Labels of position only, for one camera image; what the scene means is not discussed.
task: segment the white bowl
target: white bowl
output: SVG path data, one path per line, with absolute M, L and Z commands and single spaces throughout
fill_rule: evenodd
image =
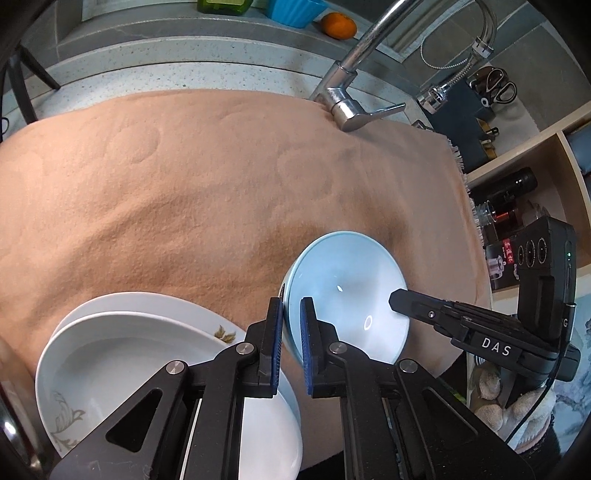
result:
M 51 336 L 53 337 L 57 332 L 75 320 L 88 315 L 94 315 L 95 313 L 106 312 L 146 313 L 148 315 L 173 319 L 209 333 L 223 340 L 227 345 L 240 343 L 246 336 L 246 332 L 237 325 L 200 305 L 169 295 L 144 291 L 109 293 L 108 295 L 84 302 L 64 317 Z M 288 403 L 298 424 L 301 425 L 300 409 L 296 394 L 282 371 L 279 374 L 278 393 Z
M 339 339 L 374 360 L 394 363 L 410 321 L 393 312 L 390 294 L 406 288 L 398 264 L 382 245 L 356 232 L 334 232 L 312 242 L 291 266 L 285 285 L 284 342 L 302 360 L 300 301 L 312 297 L 319 320 L 332 323 Z
M 51 338 L 37 366 L 43 426 L 64 456 L 167 362 L 208 361 L 226 346 L 155 315 L 109 312 L 75 320 Z M 239 478 L 295 479 L 301 455 L 300 429 L 283 397 L 245 399 Z

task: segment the peach towel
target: peach towel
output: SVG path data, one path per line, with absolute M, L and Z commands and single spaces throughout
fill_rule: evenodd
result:
M 489 307 L 472 211 L 445 137 L 376 121 L 340 132 L 313 102 L 183 90 L 117 98 L 0 144 L 0 336 L 33 372 L 86 300 L 153 291 L 243 329 L 316 238 L 375 238 L 409 288 Z M 415 320 L 403 355 L 438 375 L 459 351 Z M 305 395 L 303 467 L 342 449 L 338 401 Z

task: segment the wooden shelf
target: wooden shelf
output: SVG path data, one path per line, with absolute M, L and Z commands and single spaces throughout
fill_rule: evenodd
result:
M 577 297 L 591 293 L 591 200 L 565 134 L 589 121 L 591 102 L 467 175 L 468 186 L 474 188 L 523 167 L 533 170 L 538 187 L 520 199 L 518 206 L 527 200 L 537 202 L 551 216 L 573 225 L 577 234 Z M 518 293 L 519 287 L 494 291 L 493 308 L 515 313 Z

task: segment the black cable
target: black cable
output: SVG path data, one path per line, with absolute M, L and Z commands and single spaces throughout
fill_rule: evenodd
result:
M 544 480 L 560 461 L 560 442 L 554 430 L 554 416 L 550 416 L 548 429 L 542 438 L 527 451 L 519 456 L 525 460 L 534 471 L 536 480 Z
M 546 381 L 546 387 L 545 387 L 544 391 L 538 397 L 538 399 L 535 401 L 535 403 L 529 409 L 529 411 L 525 414 L 525 416 L 519 421 L 519 423 L 513 429 L 511 434 L 509 434 L 509 436 L 505 440 L 505 443 L 509 443 L 511 441 L 511 439 L 517 433 L 517 430 L 519 430 L 521 428 L 521 426 L 528 420 L 528 418 L 531 417 L 531 414 L 535 411 L 536 408 L 538 408 L 538 405 L 540 405 L 540 403 L 542 403 L 542 400 L 545 399 L 546 395 L 548 394 L 548 392 L 552 388 L 552 385 L 554 385 L 554 380 L 556 380 L 556 375 L 558 375 L 558 369 L 560 369 L 560 364 L 562 363 L 562 359 L 564 358 L 564 356 L 566 354 L 566 348 L 569 344 L 568 342 L 566 342 L 566 345 L 562 345 L 563 343 L 564 342 L 562 341 L 562 338 L 561 338 L 560 343 L 558 345 L 558 351 L 560 351 L 560 355 L 558 356 L 558 361 L 556 362 L 554 369 L 552 370 L 552 372 L 550 373 L 550 376 L 548 377 L 548 380 Z
M 542 400 L 546 397 L 546 395 L 548 394 L 548 392 L 552 388 L 552 385 L 554 384 L 555 379 L 556 379 L 556 374 L 554 374 L 554 377 L 552 377 L 552 379 L 548 378 L 548 380 L 546 381 L 546 388 L 544 389 L 542 394 L 538 397 L 538 399 L 535 401 L 535 403 L 530 408 L 528 413 L 526 413 L 525 416 L 519 421 L 519 423 L 517 424 L 517 427 L 515 427 L 513 429 L 513 431 L 511 432 L 511 434 L 507 437 L 507 439 L 505 440 L 505 443 L 509 443 L 511 441 L 511 439 L 517 433 L 517 430 L 519 430 L 521 428 L 521 426 L 527 421 L 527 419 L 529 417 L 531 417 L 531 414 L 535 411 L 535 409 L 538 408 L 538 405 L 540 405 L 540 403 L 542 403 Z

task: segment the light blue bowl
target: light blue bowl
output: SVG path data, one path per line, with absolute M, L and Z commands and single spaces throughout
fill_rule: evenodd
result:
M 300 300 L 312 297 L 319 320 L 332 323 L 339 339 L 374 360 L 394 363 L 406 342 L 410 321 L 388 300 L 406 282 L 390 253 L 356 232 L 334 232 L 312 242 L 291 266 L 284 287 L 283 340 L 303 364 Z
M 304 28 L 327 7 L 323 0 L 269 0 L 267 16 L 289 27 Z

